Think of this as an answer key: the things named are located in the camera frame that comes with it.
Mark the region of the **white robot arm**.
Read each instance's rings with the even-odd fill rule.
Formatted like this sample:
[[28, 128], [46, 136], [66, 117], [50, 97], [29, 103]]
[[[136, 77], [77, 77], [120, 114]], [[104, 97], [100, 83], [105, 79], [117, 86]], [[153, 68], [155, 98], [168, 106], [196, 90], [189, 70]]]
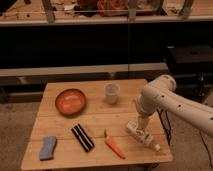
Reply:
[[213, 108], [177, 95], [176, 87], [170, 75], [160, 75], [144, 85], [135, 101], [139, 115], [149, 118], [161, 108], [213, 137]]

